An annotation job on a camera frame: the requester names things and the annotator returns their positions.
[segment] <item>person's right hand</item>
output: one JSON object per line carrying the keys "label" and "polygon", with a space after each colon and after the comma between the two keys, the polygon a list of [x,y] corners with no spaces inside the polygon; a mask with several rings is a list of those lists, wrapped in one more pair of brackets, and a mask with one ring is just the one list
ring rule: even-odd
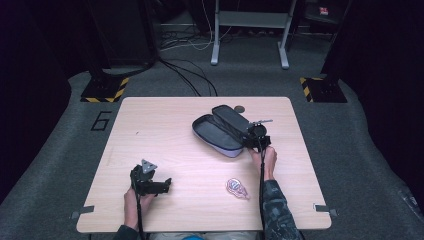
{"label": "person's right hand", "polygon": [[[253,163],[255,164],[259,174],[261,174],[261,153],[254,149],[247,149],[252,156]],[[264,159],[264,181],[274,179],[275,162],[277,161],[277,152],[273,147],[268,146],[265,150]]]}

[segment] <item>black speaker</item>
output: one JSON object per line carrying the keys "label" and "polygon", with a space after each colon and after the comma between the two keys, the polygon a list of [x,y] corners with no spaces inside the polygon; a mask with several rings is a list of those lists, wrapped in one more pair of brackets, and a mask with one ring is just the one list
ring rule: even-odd
{"label": "black speaker", "polygon": [[156,62],[160,23],[150,0],[87,0],[87,4],[110,67]]}

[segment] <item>yellow and black hazard tape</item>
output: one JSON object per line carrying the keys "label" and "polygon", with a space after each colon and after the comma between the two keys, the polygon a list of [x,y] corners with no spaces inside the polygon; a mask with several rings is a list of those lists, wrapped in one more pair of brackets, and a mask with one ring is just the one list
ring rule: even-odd
{"label": "yellow and black hazard tape", "polygon": [[308,102],[314,102],[311,91],[308,87],[307,80],[323,80],[322,78],[300,78],[300,83],[302,84],[303,93],[305,94],[306,100]]}
{"label": "yellow and black hazard tape", "polygon": [[121,98],[122,94],[124,93],[125,87],[127,86],[127,83],[129,81],[129,78],[125,78],[122,80],[121,84],[119,85],[119,89],[116,92],[115,96],[112,98],[96,98],[96,97],[82,97],[81,102],[117,102]]}

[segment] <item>wooden table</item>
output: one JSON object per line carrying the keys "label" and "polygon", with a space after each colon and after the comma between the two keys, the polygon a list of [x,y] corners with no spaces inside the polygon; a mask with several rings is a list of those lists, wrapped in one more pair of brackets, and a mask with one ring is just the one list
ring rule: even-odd
{"label": "wooden table", "polygon": [[[265,123],[278,153],[274,176],[288,200],[299,229],[330,227],[325,205],[293,107],[285,97],[131,97],[125,98],[106,144],[77,230],[115,232],[124,221],[123,195],[130,171],[146,159],[158,166],[153,178],[172,178],[143,219],[146,232],[261,230],[259,174],[244,150],[228,158],[193,134],[191,124],[215,106],[241,105],[249,121]],[[251,196],[241,200],[227,192],[230,178],[239,179]]]}

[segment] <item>gray carpet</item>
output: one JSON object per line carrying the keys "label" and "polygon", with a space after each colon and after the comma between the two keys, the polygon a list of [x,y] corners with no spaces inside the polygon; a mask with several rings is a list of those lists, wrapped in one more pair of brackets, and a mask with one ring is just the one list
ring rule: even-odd
{"label": "gray carpet", "polygon": [[[303,231],[306,239],[424,239],[424,224],[398,196],[403,183],[390,170],[367,132],[355,93],[340,81],[348,103],[308,103],[300,77],[319,77],[329,42],[298,36],[283,70],[279,39],[243,38],[223,43],[218,66],[210,65],[212,46],[160,53],[201,67],[220,96],[286,96],[291,99],[327,205],[338,217],[326,230]],[[188,62],[171,61],[190,70]],[[186,74],[203,96],[206,83]],[[69,82],[72,97],[44,147],[0,206],[0,239],[87,239],[70,214],[84,205],[121,101],[82,103],[90,79],[78,74]],[[130,78],[123,97],[194,96],[171,70],[157,63]],[[110,118],[105,131],[90,131],[100,111]],[[111,239],[113,234],[93,234]]]}

